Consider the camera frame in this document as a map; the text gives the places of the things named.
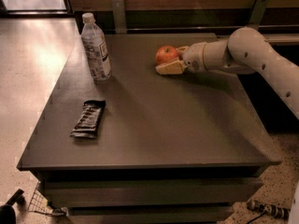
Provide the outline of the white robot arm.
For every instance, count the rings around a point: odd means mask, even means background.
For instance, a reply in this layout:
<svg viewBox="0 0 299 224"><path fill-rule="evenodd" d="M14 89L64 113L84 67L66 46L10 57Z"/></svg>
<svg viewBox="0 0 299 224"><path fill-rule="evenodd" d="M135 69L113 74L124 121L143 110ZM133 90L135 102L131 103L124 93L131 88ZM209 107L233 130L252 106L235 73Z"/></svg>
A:
<svg viewBox="0 0 299 224"><path fill-rule="evenodd" d="M258 73L299 118L299 66L277 53L268 40L251 27L239 28L215 42L161 47L156 53L155 70L162 76L214 70L244 75Z"/></svg>

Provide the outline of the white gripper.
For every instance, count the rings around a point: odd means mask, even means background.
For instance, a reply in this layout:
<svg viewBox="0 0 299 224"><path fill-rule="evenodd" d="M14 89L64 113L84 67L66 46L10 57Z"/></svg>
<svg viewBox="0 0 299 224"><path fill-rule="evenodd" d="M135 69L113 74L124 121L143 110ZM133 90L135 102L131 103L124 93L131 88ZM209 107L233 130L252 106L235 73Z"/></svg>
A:
<svg viewBox="0 0 299 224"><path fill-rule="evenodd" d="M206 42L195 43L177 48L179 58L171 63L162 63L155 67L159 75L181 75L188 68L192 73L203 73L206 71L204 65L204 49Z"/></svg>

